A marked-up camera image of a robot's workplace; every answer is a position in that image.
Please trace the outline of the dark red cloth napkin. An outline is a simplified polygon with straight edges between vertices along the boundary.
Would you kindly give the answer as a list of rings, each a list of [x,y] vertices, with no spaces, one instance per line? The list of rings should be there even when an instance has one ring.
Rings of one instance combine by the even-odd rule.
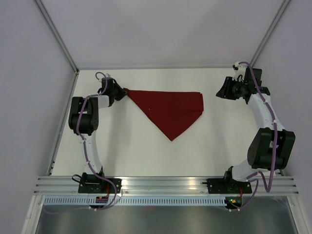
[[[184,133],[204,111],[200,92],[126,91],[128,97],[170,141]]]

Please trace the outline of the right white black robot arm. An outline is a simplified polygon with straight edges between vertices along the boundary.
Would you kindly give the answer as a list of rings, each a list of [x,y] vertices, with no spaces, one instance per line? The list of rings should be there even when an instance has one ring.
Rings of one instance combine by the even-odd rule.
[[[229,193],[240,187],[240,181],[250,182],[261,175],[266,192],[271,190],[276,170],[285,169],[295,142],[295,134],[279,121],[272,105],[271,93],[262,86],[261,69],[254,69],[247,62],[233,65],[235,74],[226,77],[216,96],[222,99],[244,99],[251,109],[258,131],[252,140],[247,158],[232,166],[223,179],[222,186]]]

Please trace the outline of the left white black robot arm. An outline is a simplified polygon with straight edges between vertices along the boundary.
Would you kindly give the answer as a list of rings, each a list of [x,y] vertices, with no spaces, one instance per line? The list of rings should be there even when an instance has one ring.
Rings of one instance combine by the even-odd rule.
[[[97,78],[101,87],[96,94],[72,97],[68,125],[79,138],[85,158],[82,179],[91,178],[89,187],[95,193],[102,193],[106,189],[106,179],[96,143],[99,110],[111,107],[115,101],[120,101],[127,96],[128,92],[108,74],[97,72],[96,75],[103,76]]]

